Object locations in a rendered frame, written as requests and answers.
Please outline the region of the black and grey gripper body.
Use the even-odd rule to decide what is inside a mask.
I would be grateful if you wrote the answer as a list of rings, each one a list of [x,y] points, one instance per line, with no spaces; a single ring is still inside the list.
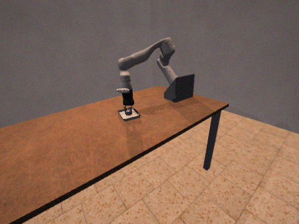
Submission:
[[[121,83],[121,89],[117,89],[117,93],[122,93],[123,97],[123,105],[124,106],[132,106],[134,105],[134,99],[133,99],[133,91],[132,91],[132,85],[130,83]]]

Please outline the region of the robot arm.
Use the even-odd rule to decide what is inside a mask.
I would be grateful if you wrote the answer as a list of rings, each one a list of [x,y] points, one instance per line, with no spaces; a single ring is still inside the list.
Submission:
[[[171,69],[170,66],[167,66],[168,63],[163,63],[168,60],[166,57],[173,55],[175,52],[175,47],[173,45],[171,38],[165,38],[142,51],[134,53],[129,57],[119,59],[118,68],[119,68],[121,83],[122,84],[130,83],[131,77],[129,74],[129,69],[137,64],[140,64],[148,60],[150,55],[157,48],[160,48],[161,50],[160,57],[159,57],[160,59],[157,60],[157,64],[159,68],[162,70],[169,84],[171,84],[178,76],[175,75],[174,71]]]

